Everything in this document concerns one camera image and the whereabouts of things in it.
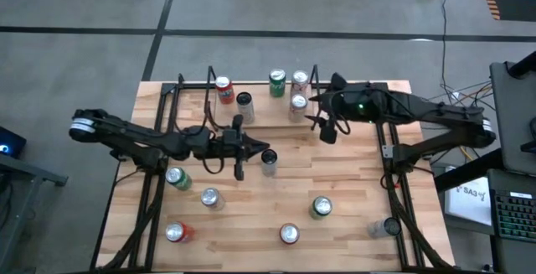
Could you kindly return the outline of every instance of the aluminum can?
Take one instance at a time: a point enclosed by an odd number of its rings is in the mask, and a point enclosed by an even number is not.
[[[294,224],[284,224],[279,230],[279,237],[287,245],[295,244],[300,238],[300,230]]]
[[[305,117],[307,109],[307,98],[302,94],[296,94],[291,99],[291,108],[289,111],[289,119],[292,122],[299,122]]]
[[[380,238],[387,236],[397,236],[402,231],[400,222],[392,217],[385,220],[379,220],[367,227],[368,234],[372,238]]]
[[[281,69],[274,69],[270,72],[270,95],[272,97],[283,97],[285,95],[286,73]]]
[[[231,104],[235,101],[235,91],[233,90],[233,82],[227,76],[218,76],[216,78],[216,90],[221,103]]]
[[[192,178],[182,168],[173,167],[168,169],[166,181],[178,190],[188,190],[192,187]]]
[[[312,201],[309,214],[314,220],[321,220],[328,216],[333,209],[332,201],[324,196],[319,196]]]
[[[171,242],[187,242],[193,239],[193,228],[181,222],[173,222],[166,227],[167,240]]]
[[[304,71],[296,71],[292,74],[291,97],[295,94],[305,95],[309,86],[309,75]]]
[[[222,210],[225,206],[224,197],[216,188],[207,188],[201,193],[201,203],[212,211]]]
[[[255,112],[253,110],[253,99],[248,92],[241,92],[236,96],[236,104],[238,113],[244,117],[245,124],[251,124],[255,120]]]
[[[260,155],[262,162],[262,174],[266,177],[273,177],[277,173],[277,153],[273,149],[266,149]]]

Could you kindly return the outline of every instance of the gray floor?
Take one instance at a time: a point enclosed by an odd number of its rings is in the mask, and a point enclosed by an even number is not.
[[[156,28],[163,4],[0,0],[0,26]],[[536,23],[492,19],[485,0],[448,0],[446,10],[448,34],[536,35]],[[166,28],[442,34],[442,25],[441,0],[174,0]],[[0,43],[0,125],[28,139],[25,160],[70,176],[67,187],[41,191],[17,264],[38,273],[83,271],[117,163],[101,145],[72,141],[70,117],[77,108],[104,108],[128,118],[152,36],[0,33]],[[460,88],[487,80],[491,62],[518,60],[536,44],[446,47],[447,84]],[[335,71],[353,80],[407,79],[415,94],[432,97],[441,93],[441,52],[441,42],[165,36],[152,80],[175,80],[179,72],[200,80],[208,65],[235,80],[265,80],[273,67],[319,64],[323,79]],[[496,125],[490,109],[487,115]],[[463,163],[458,151],[445,160]],[[458,266],[476,270],[491,261],[485,235],[449,228],[449,237]]]

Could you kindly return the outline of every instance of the red soda can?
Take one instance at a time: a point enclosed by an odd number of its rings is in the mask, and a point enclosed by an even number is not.
[[[167,240],[171,242],[187,242],[193,239],[193,228],[181,222],[173,222],[166,228]]]
[[[215,84],[221,103],[230,104],[235,101],[235,91],[233,90],[233,83],[229,77],[219,76],[216,78]]]

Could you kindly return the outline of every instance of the wooden table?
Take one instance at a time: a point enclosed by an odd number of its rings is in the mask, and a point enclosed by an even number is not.
[[[407,80],[388,83],[391,90],[410,92]],[[132,122],[153,127],[161,84],[140,84]],[[203,118],[204,91],[186,90],[179,99],[179,126],[199,124]],[[170,166],[181,166],[192,176],[193,187],[181,192],[166,185],[152,269],[399,270],[394,238],[373,240],[366,231],[367,224],[391,214],[387,193],[379,185],[383,168],[375,125],[351,123],[351,128],[351,135],[339,135],[335,145],[321,142],[318,129],[311,132],[309,127],[246,128],[248,135],[269,142],[278,152],[279,168],[275,178],[262,175],[260,155],[245,163],[245,181],[241,182],[233,176],[232,160],[225,164],[222,173],[216,175],[206,173],[201,162],[194,158],[185,162],[172,160]],[[419,124],[399,127],[399,139],[403,143],[421,141]],[[217,163],[209,162],[209,165],[215,167]],[[427,163],[418,165],[429,167]],[[123,163],[118,178],[132,171],[132,163]],[[419,170],[410,173],[408,179],[419,228],[441,257],[454,264],[434,179]],[[116,186],[97,266],[106,264],[131,234],[142,181],[142,174],[139,174]],[[211,213],[201,205],[200,194],[207,187],[217,188],[225,197],[227,203],[220,212]],[[333,202],[333,211],[324,220],[312,220],[307,213],[309,204],[318,195],[326,195]],[[176,220],[196,230],[193,241],[177,244],[166,239],[166,225]],[[301,230],[300,240],[293,246],[286,246],[279,239],[278,231],[287,222],[296,224]],[[142,244],[140,262],[145,257],[145,240]],[[405,244],[410,264],[414,265],[407,230]]]

